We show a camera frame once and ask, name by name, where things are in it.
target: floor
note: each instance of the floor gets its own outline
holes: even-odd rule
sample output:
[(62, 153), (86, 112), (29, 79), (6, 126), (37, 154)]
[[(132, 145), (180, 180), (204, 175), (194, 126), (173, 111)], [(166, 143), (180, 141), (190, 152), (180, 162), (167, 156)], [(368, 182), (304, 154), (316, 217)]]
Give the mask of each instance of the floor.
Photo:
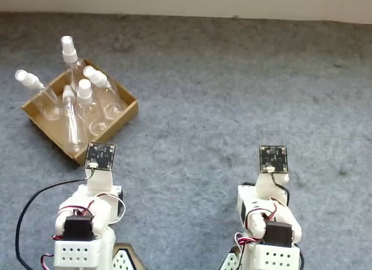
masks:
[[(218, 269), (242, 230), (237, 186), (254, 182), (260, 144), (287, 145), (291, 209), (305, 269), (370, 269), (372, 26), (195, 17), (0, 14), (2, 269), (21, 269), (14, 233), (33, 192), (81, 178), (20, 110), (17, 69), (46, 83), (60, 37), (120, 80), (139, 115), (111, 140), (127, 214), (114, 229), (148, 269)], [(39, 196), (21, 234), (40, 268), (58, 205)]]

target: wall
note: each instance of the wall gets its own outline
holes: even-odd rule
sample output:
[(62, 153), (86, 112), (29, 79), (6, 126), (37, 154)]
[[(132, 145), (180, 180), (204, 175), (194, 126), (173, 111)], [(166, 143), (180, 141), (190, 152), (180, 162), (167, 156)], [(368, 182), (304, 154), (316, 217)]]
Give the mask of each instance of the wall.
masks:
[(216, 16), (372, 23), (372, 0), (0, 0), (0, 11)]

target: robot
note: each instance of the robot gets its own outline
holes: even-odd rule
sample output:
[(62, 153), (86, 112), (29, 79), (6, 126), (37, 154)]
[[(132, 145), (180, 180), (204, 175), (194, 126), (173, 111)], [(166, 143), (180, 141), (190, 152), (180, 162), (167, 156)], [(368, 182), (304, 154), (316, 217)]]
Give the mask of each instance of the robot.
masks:
[(257, 182), (238, 186), (237, 210), (244, 232), (234, 235), (237, 245), (219, 270), (303, 270), (297, 246), (302, 230), (288, 207), (287, 148), (262, 145)]
[[(115, 146), (88, 144), (85, 159), (86, 178), (54, 184), (86, 180), (57, 212), (54, 254), (44, 254), (41, 266), (49, 270), (45, 258), (54, 257), (55, 270), (143, 270), (144, 265), (129, 244), (115, 243), (113, 224), (118, 223), (126, 207), (121, 186), (113, 184), (112, 165)], [(19, 235), (16, 235), (16, 254), (26, 269), (30, 268), (19, 254)]]

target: plastic bottle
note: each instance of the plastic bottle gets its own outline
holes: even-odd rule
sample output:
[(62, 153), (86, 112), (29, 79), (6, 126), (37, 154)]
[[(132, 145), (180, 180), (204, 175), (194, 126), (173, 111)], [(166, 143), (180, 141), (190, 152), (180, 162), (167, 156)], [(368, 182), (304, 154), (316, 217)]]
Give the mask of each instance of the plastic bottle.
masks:
[(70, 70), (70, 85), (72, 90), (76, 92), (79, 81), (84, 78), (83, 70), (86, 63), (84, 59), (77, 57), (74, 41), (71, 36), (63, 36), (60, 40), (62, 43), (63, 60)]
[(15, 77), (28, 88), (31, 102), (47, 120), (60, 119), (60, 101), (51, 87), (45, 87), (36, 75), (25, 70), (18, 70)]
[(75, 94), (70, 85), (63, 89), (63, 111), (65, 115), (65, 126), (67, 135), (65, 139), (65, 149), (68, 153), (75, 155), (85, 149), (88, 145), (87, 132), (84, 122), (75, 111)]
[(107, 120), (114, 120), (124, 110), (115, 83), (110, 83), (107, 76), (92, 66), (84, 68), (83, 74), (95, 86), (95, 96)]
[(97, 100), (92, 96), (91, 82), (86, 79), (79, 81), (77, 89), (78, 112), (87, 130), (93, 136), (98, 136), (107, 128), (103, 112)]

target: bottle cap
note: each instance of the bottle cap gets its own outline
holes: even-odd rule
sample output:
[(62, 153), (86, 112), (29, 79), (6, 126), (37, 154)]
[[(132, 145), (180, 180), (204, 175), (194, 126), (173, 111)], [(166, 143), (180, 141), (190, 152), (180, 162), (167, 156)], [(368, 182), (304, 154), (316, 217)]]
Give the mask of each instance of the bottle cap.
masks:
[(72, 102), (75, 101), (75, 94), (74, 92), (72, 91), (72, 88), (70, 85), (66, 85), (64, 88), (63, 88), (63, 95), (62, 95), (62, 99), (63, 101), (67, 100), (68, 98), (70, 98), (72, 100)]
[(92, 89), (91, 82), (86, 79), (79, 81), (79, 87), (77, 88), (77, 99), (80, 103), (87, 104), (92, 100)]
[(16, 71), (16, 79), (21, 82), (24, 86), (30, 89), (37, 89), (42, 86), (39, 78), (31, 73), (26, 72), (25, 70)]
[(104, 75), (101, 71), (96, 70), (92, 66), (87, 66), (83, 70), (83, 74), (85, 77), (89, 78), (92, 83), (100, 88), (104, 88), (107, 86), (107, 76)]
[(77, 61), (77, 53), (74, 47), (74, 41), (71, 36), (63, 36), (60, 39), (62, 43), (62, 56), (66, 63), (74, 63)]

